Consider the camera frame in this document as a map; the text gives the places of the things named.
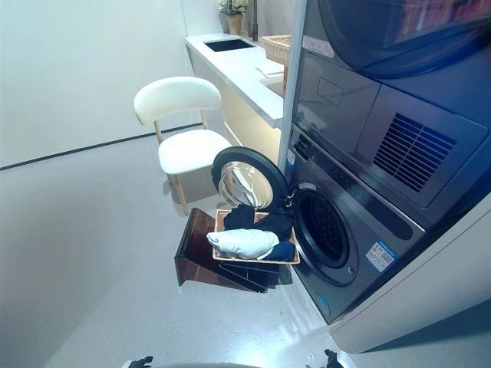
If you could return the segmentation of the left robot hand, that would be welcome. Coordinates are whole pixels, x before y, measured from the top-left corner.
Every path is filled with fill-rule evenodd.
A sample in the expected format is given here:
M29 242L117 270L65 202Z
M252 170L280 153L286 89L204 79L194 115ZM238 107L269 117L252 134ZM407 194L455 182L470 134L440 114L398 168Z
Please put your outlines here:
M127 360L123 363L121 368L151 368L153 362L153 356L145 356L138 360Z

